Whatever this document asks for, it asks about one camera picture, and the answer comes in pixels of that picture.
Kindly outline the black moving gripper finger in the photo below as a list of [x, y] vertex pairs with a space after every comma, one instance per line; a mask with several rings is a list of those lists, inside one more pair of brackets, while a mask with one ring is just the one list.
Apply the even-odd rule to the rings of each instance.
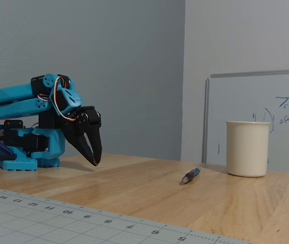
[[93, 150], [93, 156], [94, 156], [94, 159], [92, 160], [93, 165], [98, 165], [101, 161], [101, 156], [102, 156], [100, 127], [101, 127], [101, 123], [91, 124], [87, 130], [87, 136], [88, 136], [90, 145]]

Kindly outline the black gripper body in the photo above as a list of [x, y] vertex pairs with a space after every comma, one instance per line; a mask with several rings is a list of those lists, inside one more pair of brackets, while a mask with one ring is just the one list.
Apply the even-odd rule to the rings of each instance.
[[86, 133], [88, 138], [99, 138], [101, 114], [94, 106], [82, 106], [63, 119], [63, 133], [68, 138], [77, 138]]

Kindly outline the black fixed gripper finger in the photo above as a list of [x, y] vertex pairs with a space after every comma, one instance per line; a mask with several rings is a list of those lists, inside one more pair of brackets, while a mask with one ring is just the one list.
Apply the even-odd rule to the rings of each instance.
[[65, 132], [65, 139], [73, 147], [75, 147], [75, 149], [77, 149], [92, 165], [98, 166], [97, 144], [90, 137], [89, 137], [89, 143], [88, 143], [85, 137], [85, 132], [81, 132], [81, 133]]

